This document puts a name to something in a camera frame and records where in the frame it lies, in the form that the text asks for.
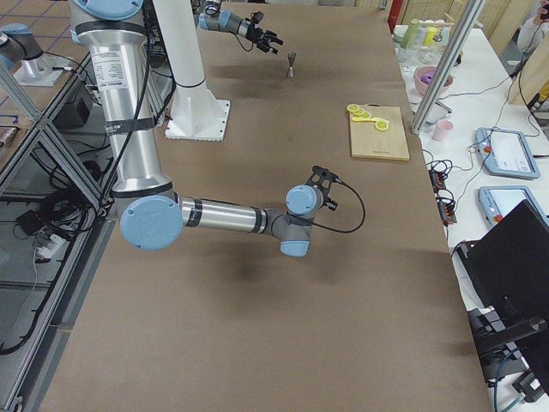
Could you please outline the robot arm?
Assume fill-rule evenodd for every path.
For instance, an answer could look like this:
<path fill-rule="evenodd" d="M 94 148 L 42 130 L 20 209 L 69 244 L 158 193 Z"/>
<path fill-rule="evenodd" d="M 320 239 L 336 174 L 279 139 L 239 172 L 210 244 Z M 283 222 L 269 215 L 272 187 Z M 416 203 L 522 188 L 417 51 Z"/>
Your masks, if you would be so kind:
<path fill-rule="evenodd" d="M 281 251 L 301 258 L 309 249 L 316 212 L 334 209 L 329 198 L 338 177 L 313 167 L 306 183 L 286 195 L 285 211 L 181 197 L 164 174 L 157 151 L 154 112 L 149 104 L 152 36 L 160 36 L 172 72 L 172 113 L 167 135 L 221 141 L 230 104 L 208 89 L 196 30 L 231 33 L 263 52 L 274 52 L 277 35 L 263 30 L 262 15 L 242 18 L 209 1 L 195 17 L 187 1 L 72 1 L 73 40 L 88 48 L 114 155 L 106 183 L 125 240 L 142 250 L 159 250 L 186 227 L 261 233 L 278 239 Z"/>
<path fill-rule="evenodd" d="M 273 46 L 284 45 L 284 41 L 278 37 L 278 34 L 260 27 L 264 17 L 261 11 L 252 12 L 249 17 L 241 17 L 228 9 L 222 8 L 222 1 L 206 1 L 202 13 L 198 17 L 198 25 L 203 30 L 215 31 L 221 33 L 230 33 L 234 35 L 237 41 L 246 39 L 251 43 L 251 47 L 246 49 L 250 52 L 253 47 L 261 52 L 273 54 L 278 53 L 278 49 Z"/>

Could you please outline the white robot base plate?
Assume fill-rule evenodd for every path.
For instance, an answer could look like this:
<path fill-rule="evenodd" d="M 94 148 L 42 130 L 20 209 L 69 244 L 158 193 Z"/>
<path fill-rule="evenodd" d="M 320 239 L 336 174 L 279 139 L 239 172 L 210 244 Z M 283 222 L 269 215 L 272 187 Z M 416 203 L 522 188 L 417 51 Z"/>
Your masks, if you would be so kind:
<path fill-rule="evenodd" d="M 166 127 L 168 139 L 220 142 L 224 139 L 231 102 L 198 103 L 191 98 L 174 102 Z"/>

